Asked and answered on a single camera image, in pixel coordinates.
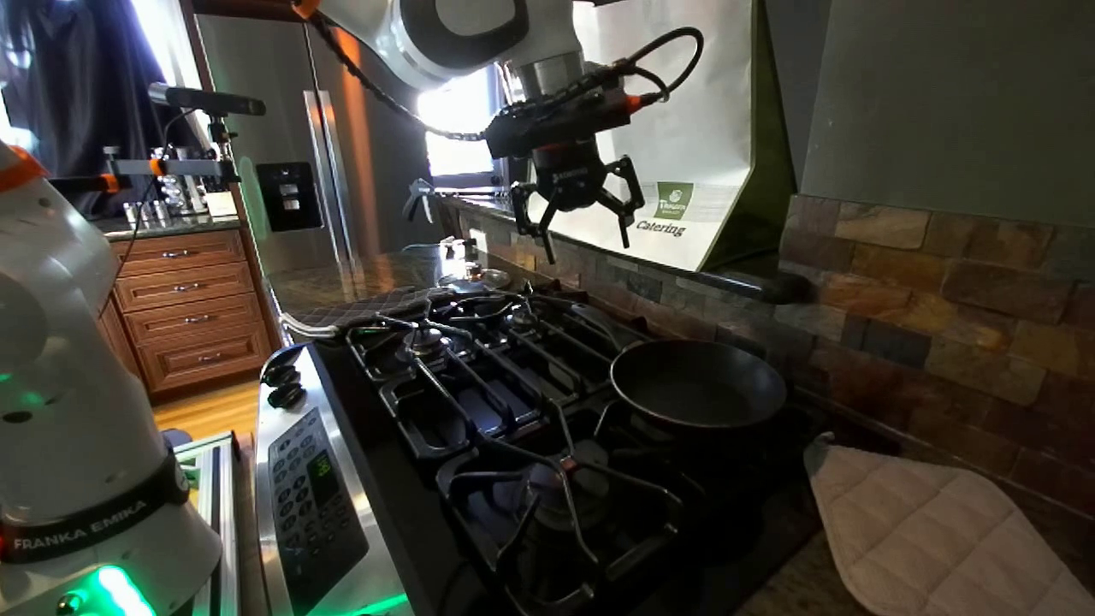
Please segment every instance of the wooden cabinet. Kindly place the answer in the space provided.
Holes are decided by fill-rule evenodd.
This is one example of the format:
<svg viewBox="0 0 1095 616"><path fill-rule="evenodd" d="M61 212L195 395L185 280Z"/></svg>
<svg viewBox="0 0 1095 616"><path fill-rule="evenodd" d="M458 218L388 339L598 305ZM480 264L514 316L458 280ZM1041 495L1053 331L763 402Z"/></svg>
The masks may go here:
<svg viewBox="0 0 1095 616"><path fill-rule="evenodd" d="M117 323L146 395L256 373L269 331L235 230L112 244Z"/></svg>

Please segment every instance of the gas stove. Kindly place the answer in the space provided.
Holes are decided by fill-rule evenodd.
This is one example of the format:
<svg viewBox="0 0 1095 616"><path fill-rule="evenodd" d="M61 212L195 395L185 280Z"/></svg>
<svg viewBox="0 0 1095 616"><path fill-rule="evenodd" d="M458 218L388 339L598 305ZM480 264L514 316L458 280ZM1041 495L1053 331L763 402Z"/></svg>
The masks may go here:
<svg viewBox="0 0 1095 616"><path fill-rule="evenodd" d="M733 612L817 531L810 417L661 425L608 380L652 339L543 284L435 293L307 347L369 544L418 612Z"/></svg>

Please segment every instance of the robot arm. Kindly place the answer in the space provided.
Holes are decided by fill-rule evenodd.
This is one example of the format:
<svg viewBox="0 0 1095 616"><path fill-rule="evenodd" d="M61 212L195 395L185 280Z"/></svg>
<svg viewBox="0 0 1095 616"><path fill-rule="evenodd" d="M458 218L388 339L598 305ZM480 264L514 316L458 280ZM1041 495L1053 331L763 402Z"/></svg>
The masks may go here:
<svg viewBox="0 0 1095 616"><path fill-rule="evenodd" d="M620 240L622 246L629 244L628 230L645 204L645 191L629 158L604 163L596 134L622 128L636 110L666 98L703 54L703 36L682 28L612 68L596 68L582 57L572 18L576 0L295 0L295 9L317 28L336 20L415 90L439 87L490 61L518 77L523 102L506 106L477 141L486 141L494 158L528 158L533 163L538 182L514 185L510 195L518 227L542 238L548 256L555 212L584 204L612 208ZM682 36L694 37L698 52L674 87L636 68L645 54ZM622 77L645 77L656 92L628 95ZM607 188L608 175L622 178L622 199ZM528 216L533 191L548 203L542 224Z"/></svg>

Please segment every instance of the white robot body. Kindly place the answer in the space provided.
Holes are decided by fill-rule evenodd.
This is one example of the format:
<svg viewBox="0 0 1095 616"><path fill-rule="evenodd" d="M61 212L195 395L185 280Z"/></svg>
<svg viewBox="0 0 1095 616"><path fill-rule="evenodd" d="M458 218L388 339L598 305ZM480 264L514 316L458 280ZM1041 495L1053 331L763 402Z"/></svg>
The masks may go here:
<svg viewBox="0 0 1095 616"><path fill-rule="evenodd" d="M34 170L0 145L0 612L40 612L96 566L128 568L162 608L182 607L219 563L215 534L190 502L155 502L104 542L20 557L66 538L24 531L104 527L90 510L170 466L146 395L96 325L117 259Z"/></svg>

